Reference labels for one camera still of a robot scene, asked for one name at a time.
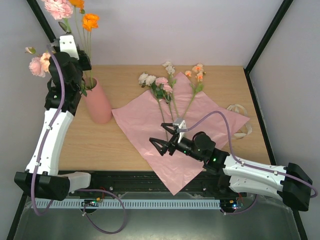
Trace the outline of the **pink wrapping paper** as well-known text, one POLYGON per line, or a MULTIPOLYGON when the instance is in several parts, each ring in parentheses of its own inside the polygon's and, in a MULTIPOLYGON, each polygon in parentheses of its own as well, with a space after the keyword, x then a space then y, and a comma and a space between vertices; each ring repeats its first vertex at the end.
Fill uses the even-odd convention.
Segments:
POLYGON ((195 93, 179 73, 173 88, 178 114, 150 91, 113 110, 118 126, 172 194, 203 169, 221 173, 229 153, 222 150, 248 121, 219 107, 203 91, 195 93))

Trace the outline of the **artificial flower bunch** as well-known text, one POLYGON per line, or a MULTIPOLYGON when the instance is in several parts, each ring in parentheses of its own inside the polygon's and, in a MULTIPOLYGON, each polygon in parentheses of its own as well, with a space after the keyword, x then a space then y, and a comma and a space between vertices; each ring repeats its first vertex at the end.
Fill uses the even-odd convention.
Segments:
POLYGON ((191 70, 185 71, 184 75, 188 78, 194 76, 196 79, 196 83, 190 84, 192 89, 192 96, 188 102, 186 109, 184 110, 183 114, 180 115, 178 111, 178 106, 175 99, 175 92, 174 87, 177 83, 177 78, 174 77, 174 73, 176 72, 176 68, 171 61, 166 61, 162 64, 167 72, 167 77, 156 77, 155 75, 150 75, 147 72, 143 72, 138 77, 138 84, 142 87, 148 87, 149 91, 151 92, 152 96, 158 103, 158 107, 160 109, 161 117, 164 119, 164 112, 161 107, 160 101, 163 100, 169 108, 170 117, 174 120, 173 111, 175 111, 176 117, 184 118, 187 115, 187 112, 193 103, 196 95, 200 93, 203 88, 203 79, 206 75, 204 70, 204 65, 202 63, 197 63, 195 66, 192 67, 191 70))

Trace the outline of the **orange poppy stem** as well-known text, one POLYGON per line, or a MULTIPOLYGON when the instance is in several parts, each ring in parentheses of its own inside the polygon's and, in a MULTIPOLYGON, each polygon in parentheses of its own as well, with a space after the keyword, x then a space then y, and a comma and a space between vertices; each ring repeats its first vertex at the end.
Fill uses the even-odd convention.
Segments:
POLYGON ((73 7, 75 26, 80 40, 80 44, 87 54, 89 60, 92 59, 92 32, 99 28, 100 16, 89 13, 85 10, 84 0, 69 0, 73 7))

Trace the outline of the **pink cylindrical vase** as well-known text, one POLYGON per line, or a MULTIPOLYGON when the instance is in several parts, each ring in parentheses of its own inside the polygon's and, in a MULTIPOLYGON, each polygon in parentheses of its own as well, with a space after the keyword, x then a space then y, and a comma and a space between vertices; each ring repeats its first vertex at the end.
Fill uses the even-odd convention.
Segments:
POLYGON ((111 103, 102 85, 94 77, 85 79, 84 102, 94 123, 106 124, 112 119, 111 103))

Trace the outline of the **pink rose stem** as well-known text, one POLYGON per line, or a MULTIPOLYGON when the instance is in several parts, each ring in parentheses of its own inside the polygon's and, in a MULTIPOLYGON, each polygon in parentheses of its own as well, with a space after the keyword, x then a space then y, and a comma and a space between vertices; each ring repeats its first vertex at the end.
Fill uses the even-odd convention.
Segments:
POLYGON ((39 54, 34 47, 27 46, 25 47, 25 53, 32 55, 31 62, 28 65, 32 75, 44 78, 46 76, 44 67, 46 52, 39 54))

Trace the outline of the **pink carnation stem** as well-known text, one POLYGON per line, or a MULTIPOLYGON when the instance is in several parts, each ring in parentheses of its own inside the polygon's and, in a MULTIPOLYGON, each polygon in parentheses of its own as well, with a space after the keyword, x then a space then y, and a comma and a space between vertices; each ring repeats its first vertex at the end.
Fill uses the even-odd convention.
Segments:
POLYGON ((69 18, 73 14, 73 6, 68 0, 43 0, 45 10, 58 21, 60 27, 68 34, 71 34, 69 18))

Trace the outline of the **peach rose stem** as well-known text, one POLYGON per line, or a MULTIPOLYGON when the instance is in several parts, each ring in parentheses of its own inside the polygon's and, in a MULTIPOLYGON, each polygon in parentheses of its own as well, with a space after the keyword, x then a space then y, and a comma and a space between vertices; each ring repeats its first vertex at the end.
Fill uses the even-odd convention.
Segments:
POLYGON ((40 57, 41 68, 45 73, 49 72, 50 57, 51 55, 48 52, 43 53, 40 57))

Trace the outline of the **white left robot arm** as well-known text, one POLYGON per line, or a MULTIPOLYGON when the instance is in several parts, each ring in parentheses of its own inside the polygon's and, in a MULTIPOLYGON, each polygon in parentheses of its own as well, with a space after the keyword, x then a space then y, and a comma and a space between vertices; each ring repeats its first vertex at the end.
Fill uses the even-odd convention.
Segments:
POLYGON ((59 160, 68 128, 80 103, 83 71, 90 69, 83 51, 64 50, 49 56, 48 93, 44 121, 33 156, 23 172, 16 172, 14 182, 35 199, 62 201, 69 193, 87 188, 88 172, 59 174, 59 160))

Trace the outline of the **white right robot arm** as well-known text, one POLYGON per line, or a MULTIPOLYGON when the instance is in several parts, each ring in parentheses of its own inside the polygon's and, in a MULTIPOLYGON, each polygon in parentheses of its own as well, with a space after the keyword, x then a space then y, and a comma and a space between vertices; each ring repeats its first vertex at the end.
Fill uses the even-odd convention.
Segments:
POLYGON ((172 137, 162 142, 159 153, 173 155, 179 151, 202 162, 203 168, 211 174, 227 176, 218 183, 222 195, 247 192, 279 199, 293 210, 309 210, 312 180, 299 165, 291 162, 287 166, 267 165, 237 158, 217 149, 215 142, 203 131, 188 139, 177 123, 162 123, 161 127, 172 137))

